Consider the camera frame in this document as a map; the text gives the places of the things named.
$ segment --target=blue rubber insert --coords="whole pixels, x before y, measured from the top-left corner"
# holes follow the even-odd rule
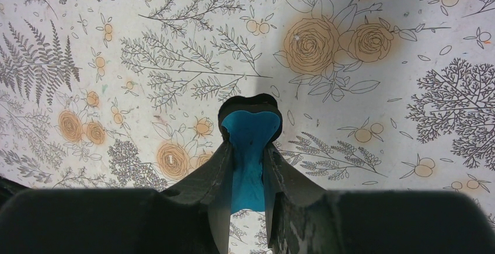
[[[279,125],[280,118],[273,112],[240,110],[224,118],[222,126],[229,132],[234,148],[232,213],[241,209],[264,211],[263,149]]]

